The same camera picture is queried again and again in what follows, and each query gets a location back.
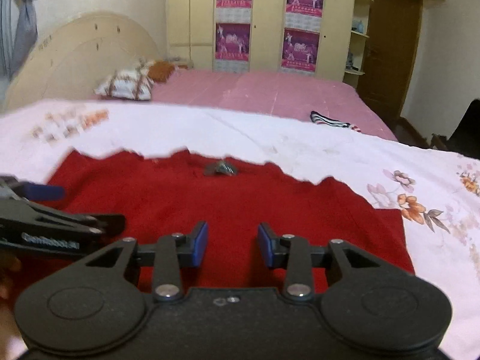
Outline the red knit sweater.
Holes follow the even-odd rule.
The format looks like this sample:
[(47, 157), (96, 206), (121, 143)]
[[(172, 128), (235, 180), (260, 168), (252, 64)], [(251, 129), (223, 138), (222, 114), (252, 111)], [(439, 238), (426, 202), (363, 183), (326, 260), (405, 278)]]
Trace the red knit sweater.
[(198, 268), (182, 272), (190, 287), (281, 287), (284, 273), (262, 258), (257, 228), (294, 234), (313, 245), (342, 239), (400, 267), (413, 270), (401, 213), (376, 209), (347, 184), (326, 177), (300, 181), (273, 163), (234, 160), (235, 175), (205, 172), (210, 158), (183, 150), (147, 159), (122, 151), (104, 159), (70, 153), (50, 178), (65, 189), (54, 208), (70, 213), (113, 213), (126, 218), (126, 236), (154, 244), (188, 233), (204, 221), (208, 247)]

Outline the cream bed headboard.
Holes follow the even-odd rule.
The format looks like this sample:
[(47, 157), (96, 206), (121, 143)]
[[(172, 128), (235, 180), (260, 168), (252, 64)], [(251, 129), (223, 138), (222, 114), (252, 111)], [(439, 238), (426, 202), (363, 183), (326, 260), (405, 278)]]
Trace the cream bed headboard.
[(42, 99), (85, 100), (117, 70), (157, 59), (151, 35), (128, 16), (83, 14), (39, 41), (6, 91), (5, 111)]

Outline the striped small garment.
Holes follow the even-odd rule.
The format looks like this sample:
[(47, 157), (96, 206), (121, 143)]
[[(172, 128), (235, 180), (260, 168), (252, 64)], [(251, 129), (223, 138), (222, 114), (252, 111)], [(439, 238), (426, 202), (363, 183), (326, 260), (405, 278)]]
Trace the striped small garment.
[(351, 124), (349, 122), (343, 122), (337, 119), (331, 119), (325, 115), (320, 114), (317, 111), (311, 111), (310, 120), (315, 125), (327, 125), (329, 127), (335, 127), (335, 128), (346, 128), (352, 131), (356, 131), (358, 133), (361, 132), (360, 128), (354, 124)]

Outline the floral white pillow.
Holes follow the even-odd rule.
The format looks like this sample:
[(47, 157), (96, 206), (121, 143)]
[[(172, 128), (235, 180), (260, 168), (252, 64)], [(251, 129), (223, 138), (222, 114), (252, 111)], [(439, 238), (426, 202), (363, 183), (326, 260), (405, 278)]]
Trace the floral white pillow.
[(146, 67), (115, 71), (94, 90), (97, 96), (136, 102), (149, 102), (154, 81)]

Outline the white floral bed sheet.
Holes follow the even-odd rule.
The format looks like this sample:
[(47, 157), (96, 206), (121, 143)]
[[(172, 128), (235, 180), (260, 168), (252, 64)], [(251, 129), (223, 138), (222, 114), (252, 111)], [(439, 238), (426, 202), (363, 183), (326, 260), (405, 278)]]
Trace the white floral bed sheet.
[(376, 208), (405, 213), (416, 273), (451, 300), (442, 348), (479, 357), (479, 161), (376, 136), (205, 107), (43, 100), (1, 116), (1, 171), (44, 181), (71, 149), (102, 158), (129, 150), (158, 158), (188, 149), (253, 164), (272, 162), (298, 180), (333, 176)]

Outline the pink mattress cover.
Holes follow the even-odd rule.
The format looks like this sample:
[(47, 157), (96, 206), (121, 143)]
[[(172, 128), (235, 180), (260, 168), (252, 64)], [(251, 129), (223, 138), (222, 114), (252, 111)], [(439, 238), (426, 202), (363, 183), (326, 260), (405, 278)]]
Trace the pink mattress cover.
[(208, 72), (178, 69), (142, 94), (151, 102), (215, 107), (308, 122), (312, 111), (355, 125), (371, 136), (395, 141), (389, 127), (351, 86), (284, 72)]

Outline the grey tied curtain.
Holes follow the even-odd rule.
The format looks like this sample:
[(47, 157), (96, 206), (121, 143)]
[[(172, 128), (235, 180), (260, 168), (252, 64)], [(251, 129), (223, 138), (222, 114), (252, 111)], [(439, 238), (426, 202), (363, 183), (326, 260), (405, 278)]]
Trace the grey tied curtain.
[(35, 0), (1, 0), (1, 77), (13, 78), (38, 39)]

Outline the orange checked pillow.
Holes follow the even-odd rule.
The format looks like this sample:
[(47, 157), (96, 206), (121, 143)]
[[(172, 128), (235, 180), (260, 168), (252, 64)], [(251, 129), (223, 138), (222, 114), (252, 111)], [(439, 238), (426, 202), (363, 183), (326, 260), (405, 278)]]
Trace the orange checked pillow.
[(174, 72), (181, 69), (188, 70), (189, 65), (185, 63), (171, 63), (164, 60), (152, 60), (140, 66), (142, 74), (145, 74), (154, 83), (159, 84), (166, 83)]

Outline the lower right purple poster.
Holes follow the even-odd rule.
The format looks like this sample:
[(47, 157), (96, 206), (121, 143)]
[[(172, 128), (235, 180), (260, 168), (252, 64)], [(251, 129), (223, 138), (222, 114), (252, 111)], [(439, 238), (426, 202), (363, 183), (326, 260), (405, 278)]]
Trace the lower right purple poster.
[(281, 69), (313, 75), (317, 69), (320, 34), (286, 28), (281, 52)]

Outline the black chair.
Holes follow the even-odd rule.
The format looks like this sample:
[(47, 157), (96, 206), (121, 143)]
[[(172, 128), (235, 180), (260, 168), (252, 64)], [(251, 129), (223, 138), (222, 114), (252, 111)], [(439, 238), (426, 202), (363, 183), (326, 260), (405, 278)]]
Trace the black chair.
[(479, 128), (480, 100), (474, 99), (459, 125), (450, 137), (433, 134), (430, 147), (436, 150), (456, 152), (469, 158), (480, 158)]

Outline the lower left purple poster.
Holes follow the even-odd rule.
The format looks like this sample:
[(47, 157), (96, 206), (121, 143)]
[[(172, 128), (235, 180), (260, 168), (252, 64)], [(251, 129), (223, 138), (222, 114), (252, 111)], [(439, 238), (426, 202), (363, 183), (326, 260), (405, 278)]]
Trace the lower left purple poster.
[(215, 59), (249, 60), (250, 24), (216, 23)]

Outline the cream wardrobe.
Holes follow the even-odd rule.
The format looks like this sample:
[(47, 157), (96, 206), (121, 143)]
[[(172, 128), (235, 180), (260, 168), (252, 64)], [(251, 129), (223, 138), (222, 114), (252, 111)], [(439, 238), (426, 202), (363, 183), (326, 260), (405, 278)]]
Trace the cream wardrobe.
[[(292, 72), (343, 80), (355, 0), (324, 0), (321, 17), (286, 13), (286, 0), (252, 0), (251, 8), (219, 8), (216, 0), (166, 0), (168, 56), (217, 72)], [(249, 60), (215, 59), (216, 23), (250, 24)], [(320, 34), (313, 75), (281, 69), (284, 30)]]

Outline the cream corner shelf unit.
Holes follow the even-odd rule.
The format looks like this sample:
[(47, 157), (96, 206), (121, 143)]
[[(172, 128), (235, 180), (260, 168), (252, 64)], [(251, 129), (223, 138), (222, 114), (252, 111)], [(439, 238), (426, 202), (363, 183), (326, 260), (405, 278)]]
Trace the cream corner shelf unit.
[(363, 62), (368, 41), (368, 19), (374, 0), (355, 0), (352, 16), (351, 36), (346, 57), (343, 82), (356, 88), (365, 72)]

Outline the dark wooden door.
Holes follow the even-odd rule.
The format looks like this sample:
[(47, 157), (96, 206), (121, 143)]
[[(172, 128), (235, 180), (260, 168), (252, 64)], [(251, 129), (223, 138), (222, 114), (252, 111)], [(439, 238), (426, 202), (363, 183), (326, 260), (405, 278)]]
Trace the dark wooden door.
[(411, 80), (422, 19), (422, 0), (373, 0), (363, 76), (356, 91), (391, 127), (400, 118)]

